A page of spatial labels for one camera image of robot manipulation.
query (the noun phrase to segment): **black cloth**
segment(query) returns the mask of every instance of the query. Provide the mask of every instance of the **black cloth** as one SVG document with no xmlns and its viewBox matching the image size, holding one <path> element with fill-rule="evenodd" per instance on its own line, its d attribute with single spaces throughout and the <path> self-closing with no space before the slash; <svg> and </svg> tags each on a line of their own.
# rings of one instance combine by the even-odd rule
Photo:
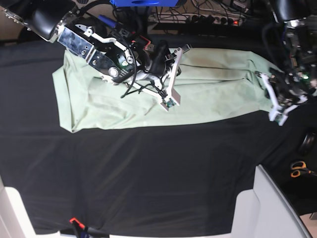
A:
<svg viewBox="0 0 317 238">
<path fill-rule="evenodd" d="M 283 127 L 256 112 L 71 134 L 59 127 L 52 79 L 63 51 L 46 42 L 0 48 L 0 175 L 20 192 L 38 234 L 68 229 L 72 217 L 112 235 L 229 233 L 236 197 L 253 187 L 255 167 L 290 183 L 299 137 L 317 126 L 316 106 L 307 105 Z M 317 211 L 308 198 L 309 206 L 295 199 L 300 214 Z"/>
</svg>

